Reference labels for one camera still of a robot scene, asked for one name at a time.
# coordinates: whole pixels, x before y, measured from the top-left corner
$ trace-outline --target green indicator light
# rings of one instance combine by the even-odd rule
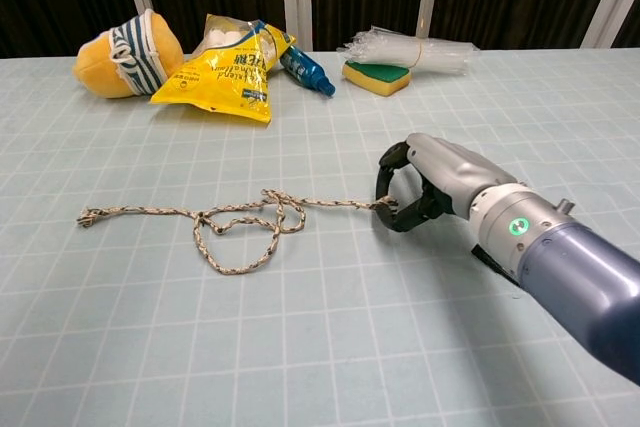
[[[511,235],[522,235],[529,230],[529,221],[524,217],[513,219],[509,224],[509,232]]]

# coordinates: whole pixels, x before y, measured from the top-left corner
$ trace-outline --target blue bottle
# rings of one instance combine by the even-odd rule
[[[295,45],[284,51],[280,63],[303,87],[322,92],[329,97],[335,93],[336,88],[329,82],[322,67]]]

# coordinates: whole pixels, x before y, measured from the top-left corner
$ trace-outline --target yellow sponge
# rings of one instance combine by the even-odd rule
[[[404,67],[351,61],[345,62],[342,75],[357,86],[385,97],[406,87],[411,80],[411,72]]]

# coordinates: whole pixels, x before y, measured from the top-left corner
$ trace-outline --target braided rope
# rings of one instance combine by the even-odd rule
[[[186,209],[173,209],[173,208],[165,208],[159,209],[155,207],[109,207],[106,209],[86,209],[80,217],[76,220],[79,225],[82,227],[88,228],[91,227],[95,222],[105,219],[107,217],[114,217],[117,215],[123,214],[142,214],[142,215],[182,215],[184,217],[189,217],[193,219],[193,238],[196,243],[196,247],[200,251],[200,253],[204,256],[204,258],[209,262],[209,265],[213,267],[216,271],[224,275],[239,275],[246,274],[248,272],[252,272],[259,268],[260,266],[266,264],[269,259],[273,256],[276,249],[278,248],[278,242],[280,241],[280,236],[282,234],[292,234],[294,232],[298,232],[304,229],[305,221],[307,218],[307,214],[304,210],[305,205],[314,205],[319,207],[353,207],[355,209],[363,209],[363,210],[375,210],[381,205],[387,205],[391,208],[397,207],[397,202],[389,197],[385,196],[375,202],[365,203],[365,202],[357,202],[354,200],[316,200],[310,199],[307,197],[297,198],[291,195],[288,195],[284,192],[280,192],[277,190],[265,189],[262,190],[262,195],[264,198],[262,200],[256,202],[249,202],[246,204],[232,204],[225,205],[222,207],[214,207],[210,210],[204,211],[195,211],[195,210],[186,210]],[[268,220],[262,219],[260,217],[253,216],[245,216],[239,217],[230,220],[226,224],[217,224],[213,217],[216,214],[220,214],[222,212],[247,212],[251,210],[261,210],[263,207],[267,205],[275,205],[276,206],[276,220],[275,222],[270,222]],[[286,218],[285,215],[285,207],[291,207],[298,214],[298,222],[293,227],[285,227],[284,220]],[[200,231],[201,226],[207,225],[211,228],[214,234],[216,235],[224,235],[226,234],[233,226],[238,224],[256,224],[265,229],[271,230],[273,233],[271,235],[271,242],[267,247],[267,250],[262,254],[258,259],[253,261],[247,266],[244,267],[236,267],[236,268],[227,268],[220,265],[211,255],[211,252],[207,248],[207,244],[202,238],[202,233]]]

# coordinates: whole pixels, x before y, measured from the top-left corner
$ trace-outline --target light blue grid mat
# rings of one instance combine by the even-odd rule
[[[391,98],[316,58],[335,98],[276,72],[268,127],[98,99],[73,59],[0,62],[0,425],[637,426],[640,390],[480,265],[462,221],[395,234],[310,208],[266,268],[230,278],[188,219],[76,227],[85,206],[199,209],[262,188],[371,200],[382,153],[423,131],[571,198],[640,256],[639,50],[485,52]],[[239,265],[269,234],[210,240]]]

